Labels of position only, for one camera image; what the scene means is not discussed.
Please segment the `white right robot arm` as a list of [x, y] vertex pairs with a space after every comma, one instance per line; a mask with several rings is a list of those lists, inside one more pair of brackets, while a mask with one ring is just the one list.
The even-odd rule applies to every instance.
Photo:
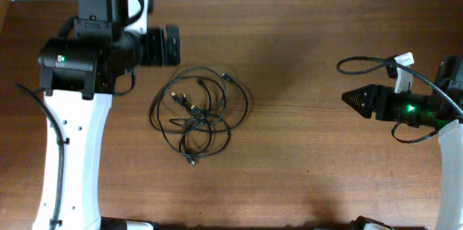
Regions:
[[393, 87], [370, 84], [342, 94], [343, 102], [362, 117], [392, 122], [398, 128], [431, 127], [433, 131], [414, 140], [413, 145], [438, 138], [441, 152], [441, 201], [437, 229], [462, 228], [462, 57], [447, 56], [439, 64], [434, 81], [413, 71], [413, 55], [387, 59], [364, 57], [377, 69], [386, 68]]

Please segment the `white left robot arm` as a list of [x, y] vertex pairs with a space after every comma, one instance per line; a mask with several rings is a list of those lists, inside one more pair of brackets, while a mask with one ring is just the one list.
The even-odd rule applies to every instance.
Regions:
[[116, 80], [138, 66], [180, 63], [179, 29], [149, 27], [154, 0], [78, 0], [41, 49], [38, 99], [48, 123], [41, 204], [34, 229], [154, 229], [152, 221], [103, 217], [101, 141]]

